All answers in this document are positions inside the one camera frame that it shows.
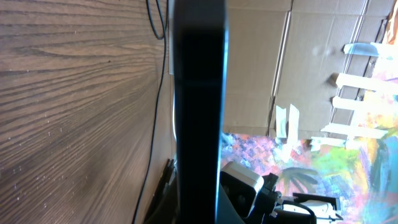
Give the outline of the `smartphone with blue screen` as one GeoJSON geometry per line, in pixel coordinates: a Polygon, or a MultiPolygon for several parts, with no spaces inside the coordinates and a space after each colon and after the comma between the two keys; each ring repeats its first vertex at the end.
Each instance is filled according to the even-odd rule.
{"type": "Polygon", "coordinates": [[[180,223],[216,223],[228,54],[225,1],[176,1],[173,58],[180,223]]]}

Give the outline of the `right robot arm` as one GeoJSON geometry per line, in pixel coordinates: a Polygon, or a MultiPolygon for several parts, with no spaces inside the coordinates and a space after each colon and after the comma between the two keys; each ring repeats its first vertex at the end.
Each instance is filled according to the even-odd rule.
{"type": "MultiPolygon", "coordinates": [[[[174,161],[164,167],[145,223],[176,223],[177,171],[174,161]]],[[[294,193],[284,197],[275,189],[278,176],[264,176],[230,161],[220,172],[218,223],[337,223],[340,201],[335,197],[294,193]]]]}

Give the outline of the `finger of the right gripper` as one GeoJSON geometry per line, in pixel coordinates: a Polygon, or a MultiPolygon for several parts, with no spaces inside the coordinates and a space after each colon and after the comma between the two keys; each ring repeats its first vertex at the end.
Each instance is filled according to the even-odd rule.
{"type": "Polygon", "coordinates": [[[178,198],[176,176],[175,160],[169,159],[152,197],[144,224],[175,223],[178,198]]]}

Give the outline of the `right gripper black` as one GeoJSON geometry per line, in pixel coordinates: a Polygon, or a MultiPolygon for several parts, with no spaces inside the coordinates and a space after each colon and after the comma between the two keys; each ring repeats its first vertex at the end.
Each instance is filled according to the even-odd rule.
{"type": "Polygon", "coordinates": [[[280,199],[280,193],[275,191],[275,186],[279,177],[270,173],[262,178],[264,185],[257,194],[254,208],[245,219],[245,224],[271,224],[277,216],[274,209],[280,199]]]}

